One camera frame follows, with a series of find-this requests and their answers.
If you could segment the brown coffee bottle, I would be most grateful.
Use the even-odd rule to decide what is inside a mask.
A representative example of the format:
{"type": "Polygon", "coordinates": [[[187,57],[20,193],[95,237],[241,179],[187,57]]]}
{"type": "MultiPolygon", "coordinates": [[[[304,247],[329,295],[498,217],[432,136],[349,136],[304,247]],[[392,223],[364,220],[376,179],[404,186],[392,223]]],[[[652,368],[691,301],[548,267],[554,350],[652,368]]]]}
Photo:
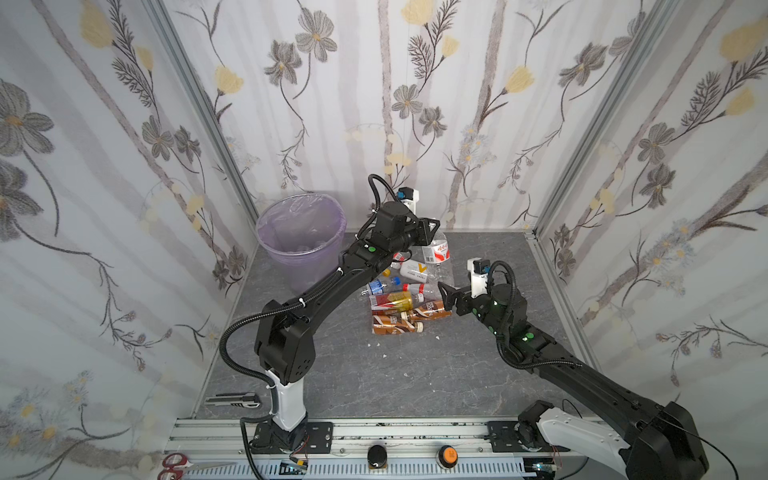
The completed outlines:
{"type": "Polygon", "coordinates": [[[424,325],[421,321],[411,321],[397,315],[373,315],[372,332],[376,335],[402,335],[421,333],[424,325]]]}
{"type": "Polygon", "coordinates": [[[451,316],[442,301],[428,301],[411,310],[400,314],[401,318],[409,322],[433,321],[451,316]]]}

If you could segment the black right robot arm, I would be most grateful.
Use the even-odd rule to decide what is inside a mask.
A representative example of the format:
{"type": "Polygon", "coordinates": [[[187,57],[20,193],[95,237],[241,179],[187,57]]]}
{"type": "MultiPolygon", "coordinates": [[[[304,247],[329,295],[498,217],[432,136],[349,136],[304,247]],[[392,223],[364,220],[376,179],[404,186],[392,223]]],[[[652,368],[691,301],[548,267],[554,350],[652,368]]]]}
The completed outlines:
{"type": "Polygon", "coordinates": [[[593,423],[539,401],[518,417],[530,431],[530,443],[576,451],[627,479],[705,476],[705,450],[711,444],[685,408],[674,401],[661,405],[621,386],[529,323],[527,303],[509,264],[480,259],[469,277],[462,288],[439,283],[445,309],[472,315],[493,334],[507,366],[559,387],[601,420],[593,423]]]}

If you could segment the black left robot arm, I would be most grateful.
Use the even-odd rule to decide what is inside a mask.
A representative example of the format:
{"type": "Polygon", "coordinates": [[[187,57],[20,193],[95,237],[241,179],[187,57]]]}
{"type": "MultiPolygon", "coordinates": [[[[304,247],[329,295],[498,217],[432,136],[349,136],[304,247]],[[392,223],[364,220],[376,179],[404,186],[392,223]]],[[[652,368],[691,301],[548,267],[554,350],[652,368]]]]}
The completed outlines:
{"type": "Polygon", "coordinates": [[[272,301],[262,312],[235,321],[219,341],[219,355],[230,369],[267,384],[270,412],[243,423],[264,424],[267,431],[258,438],[282,451],[294,452],[307,441],[303,378],[314,364],[314,334],[323,321],[388,268],[397,253],[429,245],[440,227],[437,219],[417,216],[380,175],[369,175],[368,183],[375,208],[355,241],[339,254],[338,266],[296,298],[272,301]],[[252,323],[258,325],[254,351],[259,371],[237,363],[228,351],[230,337],[252,323]]]}

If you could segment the clear bottle red white label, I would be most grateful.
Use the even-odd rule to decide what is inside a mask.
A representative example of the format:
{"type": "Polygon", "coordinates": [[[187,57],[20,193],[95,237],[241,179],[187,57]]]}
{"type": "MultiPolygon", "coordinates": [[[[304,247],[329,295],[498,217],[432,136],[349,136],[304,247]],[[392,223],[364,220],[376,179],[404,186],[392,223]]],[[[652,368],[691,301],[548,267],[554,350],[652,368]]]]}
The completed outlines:
{"type": "Polygon", "coordinates": [[[421,247],[424,262],[429,265],[442,265],[451,258],[448,239],[442,230],[438,230],[432,241],[421,247]]]}

